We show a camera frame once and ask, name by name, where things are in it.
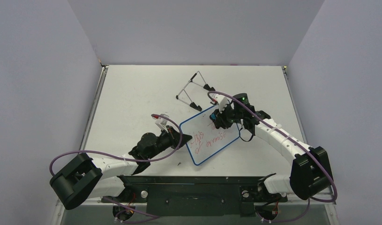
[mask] small whiteboard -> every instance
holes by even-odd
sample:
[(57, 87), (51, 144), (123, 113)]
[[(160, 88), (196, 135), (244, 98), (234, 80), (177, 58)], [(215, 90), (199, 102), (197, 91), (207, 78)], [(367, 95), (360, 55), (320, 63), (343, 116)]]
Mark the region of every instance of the small whiteboard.
[(216, 108), (213, 105), (180, 124), (182, 132), (192, 136), (187, 148), (195, 165), (200, 165), (239, 138), (237, 124), (229, 129), (216, 129), (210, 119)]

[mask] white table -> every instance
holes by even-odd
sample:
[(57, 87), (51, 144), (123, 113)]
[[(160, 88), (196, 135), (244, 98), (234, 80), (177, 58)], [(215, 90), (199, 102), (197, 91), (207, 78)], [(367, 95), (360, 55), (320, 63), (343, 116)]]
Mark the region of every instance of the white table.
[[(144, 133), (160, 134), (150, 117), (152, 113), (165, 113), (178, 124), (197, 114), (175, 98), (196, 71), (217, 91), (230, 95), (246, 92), (256, 110), (264, 110), (286, 131), (303, 140), (281, 67), (110, 65), (85, 149), (127, 154)], [(203, 83), (200, 76), (195, 81)], [(190, 84), (186, 90), (203, 109), (211, 106), (205, 89)], [(238, 139), (200, 166), (193, 164), (184, 146), (169, 158), (152, 163), (140, 175), (265, 176), (290, 171), (291, 166), (275, 149), (255, 137), (249, 143)]]

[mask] gray wall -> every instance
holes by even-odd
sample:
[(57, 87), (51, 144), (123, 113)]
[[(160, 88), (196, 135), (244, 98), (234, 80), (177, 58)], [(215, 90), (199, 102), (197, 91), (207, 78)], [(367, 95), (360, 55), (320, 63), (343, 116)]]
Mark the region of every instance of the gray wall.
[(323, 0), (69, 0), (103, 64), (288, 65)]
[(66, 0), (0, 1), (0, 225), (50, 223), (48, 165), (79, 149), (100, 72)]
[(382, 224), (382, 0), (326, 0), (288, 69), (307, 139), (329, 152), (340, 222)]

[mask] blue frame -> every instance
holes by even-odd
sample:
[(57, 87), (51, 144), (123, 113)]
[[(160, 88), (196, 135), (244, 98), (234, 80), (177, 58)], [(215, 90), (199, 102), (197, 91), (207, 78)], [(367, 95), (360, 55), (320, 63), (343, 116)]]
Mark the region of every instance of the blue frame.
[[(207, 110), (209, 110), (209, 109), (211, 109), (211, 108), (213, 108), (213, 107), (215, 107), (215, 105), (212, 105), (211, 107), (209, 107), (209, 108), (207, 108), (207, 109), (201, 111), (200, 113), (198, 113), (198, 114), (192, 116), (191, 118), (189, 118), (189, 119), (187, 119), (187, 120), (181, 122), (181, 123), (180, 123), (180, 128), (181, 128), (181, 125), (183, 125), (183, 124), (186, 123), (187, 121), (191, 120), (192, 118), (195, 118), (196, 116), (198, 116), (198, 115), (204, 113), (205, 111), (207, 111)], [(218, 151), (216, 151), (213, 155), (209, 156), (207, 159), (205, 159), (204, 161), (202, 161), (202, 162), (199, 163), (199, 164), (196, 164), (196, 163), (195, 163), (195, 161), (194, 161), (194, 157), (192, 157), (191, 150), (189, 149), (188, 143), (186, 143), (185, 145), (187, 145), (187, 149), (188, 149), (189, 155), (191, 156), (192, 162), (193, 162), (195, 165), (200, 165), (200, 164), (206, 162), (206, 160), (208, 160), (209, 158), (211, 158), (211, 157), (213, 157), (214, 155), (216, 155), (217, 153), (219, 153), (221, 150), (225, 149), (228, 145), (232, 144), (234, 141), (238, 140), (238, 139), (240, 138), (240, 130), (239, 130), (239, 126), (238, 126), (238, 124), (236, 124), (236, 128), (238, 128), (238, 133), (239, 133), (239, 136), (238, 136), (237, 138), (235, 138), (233, 141), (231, 141), (231, 142), (228, 143), (226, 146), (224, 146), (224, 147), (222, 147), (221, 149), (219, 149)]]

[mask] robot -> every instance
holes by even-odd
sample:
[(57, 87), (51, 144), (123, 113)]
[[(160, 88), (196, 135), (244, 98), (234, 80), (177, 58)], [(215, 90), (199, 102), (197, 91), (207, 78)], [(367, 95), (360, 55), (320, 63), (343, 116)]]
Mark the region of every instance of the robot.
[[(302, 200), (308, 200), (308, 206), (310, 198), (321, 202), (336, 200), (337, 190), (334, 186), (328, 154), (324, 148), (313, 148), (292, 137), (266, 112), (256, 111), (255, 107), (250, 104), (246, 93), (229, 96), (214, 90), (208, 92), (208, 97), (211, 99), (211, 103), (217, 106), (210, 115), (216, 128), (227, 129), (235, 123), (239, 124), (242, 129), (250, 132), (251, 138), (248, 141), (251, 141), (254, 136), (265, 140), (292, 165), (290, 177), (269, 174), (260, 178), (252, 186), (253, 188), (243, 190), (239, 194), (240, 198), (252, 195), (251, 199), (249, 198), (251, 203), (267, 202), (269, 204), (285, 202), (287, 194), (295, 194)], [(130, 199), (147, 201), (148, 192), (145, 190), (134, 191), (134, 188), (129, 186), (128, 178), (131, 178), (129, 175), (142, 173), (152, 161), (168, 157), (192, 139), (192, 136), (183, 134), (179, 127), (177, 127), (179, 129), (177, 132), (172, 126), (167, 125), (167, 121), (173, 122), (168, 116), (163, 114), (153, 114), (152, 116), (157, 119), (156, 124), (160, 128), (161, 134), (156, 136), (153, 133), (145, 133), (128, 153), (132, 158), (126, 158), (126, 155), (113, 157), (109, 154), (105, 154), (108, 157), (91, 158), (87, 153), (94, 153), (94, 151), (69, 152), (68, 154), (79, 154), (56, 174), (52, 172), (52, 164), (63, 155), (52, 161), (50, 169), (53, 177), (50, 185), (67, 210), (78, 207), (88, 198), (104, 196), (103, 201), (122, 206), (114, 207), (112, 212), (115, 220), (119, 219), (123, 222), (131, 218), (137, 210), (135, 207), (129, 208), (118, 202), (129, 202)], [(166, 157), (153, 159), (167, 148), (173, 148), (174, 151)], [(322, 200), (313, 197), (330, 186), (333, 187), (334, 192), (332, 199)], [(275, 209), (267, 210), (257, 206), (254, 207), (254, 211), (254, 216), (257, 213), (267, 221), (273, 220), (277, 214)], [(157, 218), (154, 215), (150, 216), (151, 219)]]

